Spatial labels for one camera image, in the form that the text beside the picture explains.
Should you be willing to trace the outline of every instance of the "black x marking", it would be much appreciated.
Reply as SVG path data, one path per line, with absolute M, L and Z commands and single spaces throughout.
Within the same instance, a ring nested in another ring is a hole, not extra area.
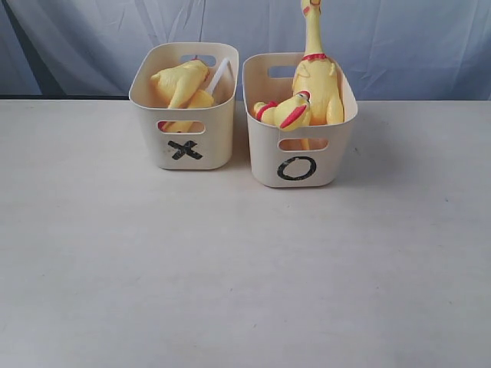
M 178 160 L 185 155 L 191 156 L 194 159 L 202 159 L 203 155 L 200 155 L 196 151 L 193 151 L 192 148 L 194 146 L 197 146 L 198 143 L 193 142 L 192 140 L 188 140 L 186 143 L 184 143 L 184 146 L 181 146 L 180 144 L 173 142 L 172 140 L 169 141 L 169 146 L 172 148 L 175 148 L 177 150 L 176 153 L 174 153 L 174 156 L 172 156 L 173 159 Z

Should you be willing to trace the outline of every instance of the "rubber chicken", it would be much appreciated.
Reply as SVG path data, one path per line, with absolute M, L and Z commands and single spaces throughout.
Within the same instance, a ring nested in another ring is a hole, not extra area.
M 293 97 L 277 104 L 276 102 L 258 102 L 253 107 L 258 121 L 274 125 L 286 132 L 299 127 L 308 127 L 311 120 L 310 93 L 300 91 Z M 302 149 L 309 150 L 308 140 L 302 140 Z
M 150 78 L 150 83 L 168 109 L 206 108 L 215 102 L 210 94 L 199 88 L 208 76 L 206 64 L 193 59 L 159 71 Z M 174 121 L 161 125 L 160 129 L 169 133 L 185 133 L 192 125 L 193 121 Z
M 292 83 L 294 94 L 302 90 L 310 91 L 311 125 L 344 122 L 336 64 L 326 56 L 322 47 L 321 2 L 322 0 L 302 0 L 307 28 L 305 53 L 297 66 Z

